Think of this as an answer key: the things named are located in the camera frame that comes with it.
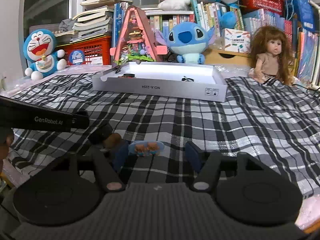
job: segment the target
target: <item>doll's eye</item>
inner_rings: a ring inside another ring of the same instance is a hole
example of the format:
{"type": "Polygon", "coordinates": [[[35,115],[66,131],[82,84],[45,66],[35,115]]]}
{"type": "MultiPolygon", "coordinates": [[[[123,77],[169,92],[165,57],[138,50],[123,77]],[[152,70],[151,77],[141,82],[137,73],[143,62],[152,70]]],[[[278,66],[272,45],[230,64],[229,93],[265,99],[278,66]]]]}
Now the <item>doll's eye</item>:
{"type": "Polygon", "coordinates": [[[199,29],[197,29],[197,37],[198,37],[198,38],[203,37],[203,33],[202,33],[202,31],[201,31],[201,30],[199,30],[199,29]]]}
{"type": "Polygon", "coordinates": [[[170,33],[170,35],[169,35],[169,41],[173,41],[173,33],[170,33]]]}

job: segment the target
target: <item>long brown hair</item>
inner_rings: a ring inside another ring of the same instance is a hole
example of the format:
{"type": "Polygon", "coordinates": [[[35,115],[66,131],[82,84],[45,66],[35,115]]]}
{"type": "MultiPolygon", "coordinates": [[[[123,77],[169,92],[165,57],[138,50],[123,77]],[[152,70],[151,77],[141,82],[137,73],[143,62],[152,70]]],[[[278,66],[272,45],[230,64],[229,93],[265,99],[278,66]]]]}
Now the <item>long brown hair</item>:
{"type": "Polygon", "coordinates": [[[257,55],[267,52],[267,43],[270,40],[280,40],[282,42],[282,51],[279,54],[279,70],[276,78],[283,84],[290,85],[291,78],[288,65],[292,60],[291,46],[284,32],[276,27],[264,26],[257,30],[251,41],[251,63],[252,67],[256,66],[257,55]]]}

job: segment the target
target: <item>orange plastic crate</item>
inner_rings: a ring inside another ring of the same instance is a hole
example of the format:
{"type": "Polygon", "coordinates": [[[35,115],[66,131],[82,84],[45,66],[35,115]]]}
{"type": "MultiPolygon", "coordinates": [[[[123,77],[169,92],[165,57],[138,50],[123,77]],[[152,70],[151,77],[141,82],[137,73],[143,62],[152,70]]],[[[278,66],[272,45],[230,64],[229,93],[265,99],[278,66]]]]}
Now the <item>orange plastic crate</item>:
{"type": "Polygon", "coordinates": [[[59,47],[65,51],[65,59],[67,65],[69,62],[69,55],[73,50],[82,50],[84,52],[85,63],[90,64],[91,58],[102,57],[103,65],[111,65],[110,59],[111,36],[103,36],[89,41],[82,41],[78,43],[68,44],[59,47]]]}
{"type": "Polygon", "coordinates": [[[241,0],[245,12],[252,12],[258,9],[265,9],[277,14],[283,15],[283,1],[282,0],[241,0]]]}

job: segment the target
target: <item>stitch's nose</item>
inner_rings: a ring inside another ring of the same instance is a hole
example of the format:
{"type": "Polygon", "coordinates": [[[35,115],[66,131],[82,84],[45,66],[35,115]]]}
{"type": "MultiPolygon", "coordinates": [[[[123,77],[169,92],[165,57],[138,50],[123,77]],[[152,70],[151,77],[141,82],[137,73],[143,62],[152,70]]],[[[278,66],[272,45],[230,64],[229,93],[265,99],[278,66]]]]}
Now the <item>stitch's nose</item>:
{"type": "Polygon", "coordinates": [[[191,32],[179,33],[178,39],[183,43],[188,43],[192,40],[192,34],[191,34],[191,32]]]}

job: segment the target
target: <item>plaid tablecloth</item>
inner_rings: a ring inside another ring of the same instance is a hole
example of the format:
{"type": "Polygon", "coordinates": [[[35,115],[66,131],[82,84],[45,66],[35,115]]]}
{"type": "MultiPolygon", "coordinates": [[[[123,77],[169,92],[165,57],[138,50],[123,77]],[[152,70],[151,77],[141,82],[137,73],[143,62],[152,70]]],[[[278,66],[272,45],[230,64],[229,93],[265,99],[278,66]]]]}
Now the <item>plaid tablecloth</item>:
{"type": "Polygon", "coordinates": [[[319,100],[297,87],[234,77],[226,79],[226,102],[219,103],[93,91],[91,76],[55,77],[14,96],[90,116],[87,130],[71,133],[15,130],[9,159],[19,171],[34,175],[66,152],[90,154],[97,148],[88,136],[110,122],[124,139],[165,145],[159,157],[129,158],[120,173],[124,182],[189,183],[194,173],[183,151],[192,140],[206,151],[247,152],[297,184],[305,197],[320,193],[319,100]]]}

